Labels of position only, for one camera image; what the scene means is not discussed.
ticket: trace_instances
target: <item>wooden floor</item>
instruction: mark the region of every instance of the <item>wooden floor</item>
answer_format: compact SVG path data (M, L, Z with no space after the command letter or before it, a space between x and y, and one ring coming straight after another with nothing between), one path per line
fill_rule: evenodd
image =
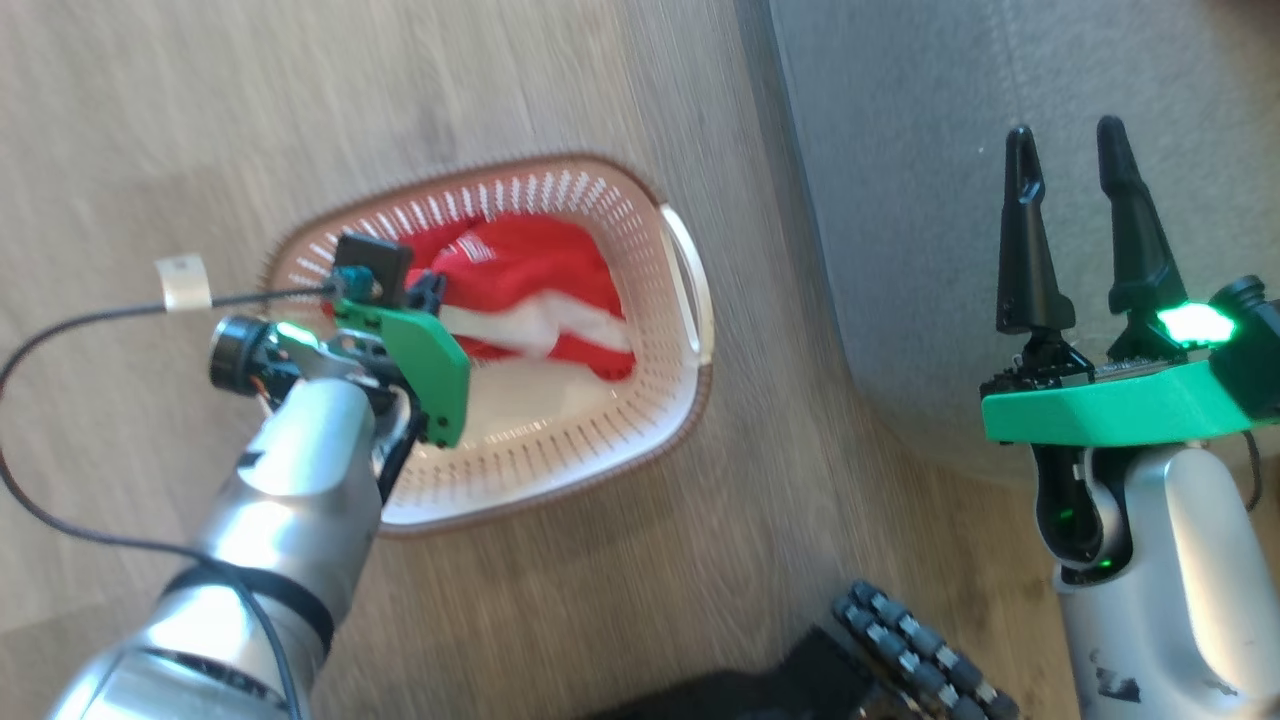
M700 428L586 496L380 542L319 716L567 717L760 669L863 575L1028 717L1075 717L1030 493L919 464L851 386L763 33L728 0L0 4L0 346L154 300L165 255L252 287L289 229L443 164L607 152L700 245L719 322ZM207 387L215 322L87 331L27 366L0 430L33 495L182 538L257 423ZM173 568L0 502L4 716L42 712Z

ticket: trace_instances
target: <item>white tag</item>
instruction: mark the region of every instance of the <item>white tag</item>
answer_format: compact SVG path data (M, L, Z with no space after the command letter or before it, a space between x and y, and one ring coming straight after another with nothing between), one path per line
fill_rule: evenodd
M160 284L164 287L164 307L169 313L205 310L214 306L209 290L209 274L200 255L179 255L156 260Z

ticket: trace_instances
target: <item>green light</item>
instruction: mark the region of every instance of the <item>green light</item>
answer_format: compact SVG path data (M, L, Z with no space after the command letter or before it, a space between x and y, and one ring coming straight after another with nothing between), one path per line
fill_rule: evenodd
M307 345L310 347L319 347L320 341L316 340L310 331L294 325L293 323L276 323L275 332L283 334L284 337Z
M1169 337L1181 345L1215 345L1231 340L1235 323L1203 302L1188 302L1156 313Z

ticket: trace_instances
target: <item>white stripe on garment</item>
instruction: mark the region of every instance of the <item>white stripe on garment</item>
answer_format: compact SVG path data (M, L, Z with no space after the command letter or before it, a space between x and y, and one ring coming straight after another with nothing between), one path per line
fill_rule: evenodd
M557 291L526 297L504 313L477 313L445 305L440 307L440 322L453 334L526 357L547 357L561 334L572 334L612 352L631 352L623 320Z

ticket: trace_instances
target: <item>robotic arm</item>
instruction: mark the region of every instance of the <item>robotic arm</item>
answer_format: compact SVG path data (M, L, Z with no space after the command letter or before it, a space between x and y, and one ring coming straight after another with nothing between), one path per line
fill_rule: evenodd
M1244 277L1188 302L1124 126L1098 123L1128 327L1094 368L1064 338L1030 129L1006 149L996 329L1029 333L982 386L987 437L1027 443L1036 518L1085 720L1280 717L1280 600L1230 473L1203 439L1280 420L1280 307Z
M470 364L434 313L440 283L403 291L408 250L344 236L332 283L339 331L229 316L214 333L215 387L274 413L239 456L193 547L234 568L261 605L298 707L351 611L381 506L416 442L458 442ZM58 720L288 717L262 623L225 573L179 571L131 638L67 688Z

